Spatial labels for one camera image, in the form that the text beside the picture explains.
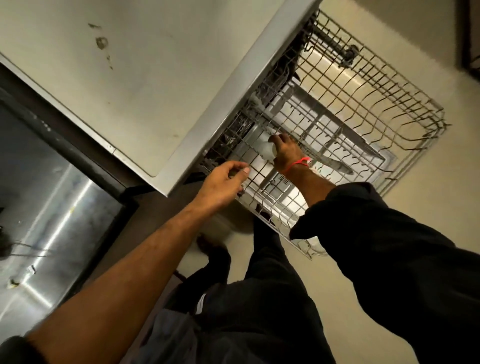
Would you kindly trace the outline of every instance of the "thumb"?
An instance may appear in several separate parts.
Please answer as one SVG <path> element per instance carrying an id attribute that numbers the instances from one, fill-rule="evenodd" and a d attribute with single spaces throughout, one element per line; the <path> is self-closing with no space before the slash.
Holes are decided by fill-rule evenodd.
<path id="1" fill-rule="evenodd" d="M 250 173 L 250 167 L 245 167 L 244 169 L 240 170 L 232 179 L 234 183 L 240 187 L 242 183 L 244 183 L 247 178 L 248 174 Z"/>

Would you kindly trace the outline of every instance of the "upper dishwasher rack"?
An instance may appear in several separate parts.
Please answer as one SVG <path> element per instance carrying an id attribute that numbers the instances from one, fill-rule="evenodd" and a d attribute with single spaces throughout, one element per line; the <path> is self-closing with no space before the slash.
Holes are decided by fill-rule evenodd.
<path id="1" fill-rule="evenodd" d="M 370 182 L 383 195 L 446 130 L 443 109 L 325 13 L 316 13 L 248 95 L 202 165 L 250 164 L 238 200 L 288 239 L 307 205 L 259 150 L 287 132 L 334 184 Z M 272 218 L 266 221 L 257 205 Z M 317 238 L 292 241 L 308 257 Z"/>

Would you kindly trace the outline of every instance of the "bare forearm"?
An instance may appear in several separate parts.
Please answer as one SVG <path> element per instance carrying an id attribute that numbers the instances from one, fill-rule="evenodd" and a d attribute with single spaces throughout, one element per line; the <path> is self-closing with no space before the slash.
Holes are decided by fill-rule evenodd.
<path id="1" fill-rule="evenodd" d="M 117 363 L 208 217 L 201 207 L 187 206 L 28 339 L 50 364 Z"/>
<path id="2" fill-rule="evenodd" d="M 309 207 L 325 200 L 328 193 L 335 188 L 333 183 L 303 165 L 293 166 L 287 178 L 299 189 Z"/>

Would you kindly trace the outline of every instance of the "tile floor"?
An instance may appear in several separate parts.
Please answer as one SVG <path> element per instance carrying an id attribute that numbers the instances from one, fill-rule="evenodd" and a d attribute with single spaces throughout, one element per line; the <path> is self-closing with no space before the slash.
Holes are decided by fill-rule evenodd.
<path id="1" fill-rule="evenodd" d="M 453 125 L 385 200 L 458 246 L 480 253 L 480 84 L 455 68 L 455 0 L 408 0 L 402 5 L 395 0 L 324 0 L 322 9 L 436 99 Z M 170 199 L 157 193 L 140 197 L 140 209 L 94 274 L 179 211 L 196 188 L 184 186 Z M 242 279 L 252 252 L 249 213 L 233 204 L 203 230 L 226 242 L 232 255 L 229 281 Z M 331 258 L 309 261 L 288 243 L 284 246 L 317 305 L 339 364 L 417 362 L 406 342 L 362 311 L 351 283 Z M 206 257 L 192 246 L 179 272 L 188 276 L 205 263 Z"/>

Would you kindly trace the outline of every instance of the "person's left hand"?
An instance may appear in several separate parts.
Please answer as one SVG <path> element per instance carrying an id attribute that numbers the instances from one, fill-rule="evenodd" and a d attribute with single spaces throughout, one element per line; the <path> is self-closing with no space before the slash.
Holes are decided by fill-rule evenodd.
<path id="1" fill-rule="evenodd" d="M 229 178 L 231 170 L 237 174 Z M 250 168 L 245 162 L 230 160 L 215 168 L 205 179 L 203 186 L 192 201 L 196 206 L 211 214 L 227 206 L 243 190 L 242 183 L 248 178 Z"/>

